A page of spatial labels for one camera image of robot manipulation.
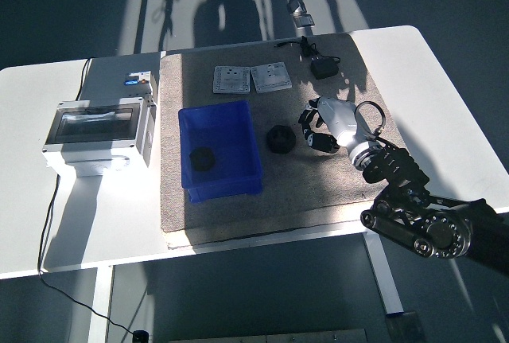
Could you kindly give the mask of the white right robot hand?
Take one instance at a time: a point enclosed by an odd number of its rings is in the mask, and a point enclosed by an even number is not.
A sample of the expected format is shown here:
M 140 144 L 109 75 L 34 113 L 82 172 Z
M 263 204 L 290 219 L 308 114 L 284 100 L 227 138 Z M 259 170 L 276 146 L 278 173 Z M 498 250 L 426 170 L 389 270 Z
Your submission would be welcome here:
M 311 99 L 298 120 L 305 141 L 312 149 L 328 154 L 336 153 L 341 146 L 345 147 L 351 163 L 359 166 L 367 156 L 382 147 L 367 137 L 361 128 L 366 123 L 360 115 L 355 114 L 355 110 L 356 105 L 349 101 L 324 96 Z M 325 124 L 328 134 L 312 130 L 311 122 L 315 115 L 318 115 L 316 127 Z

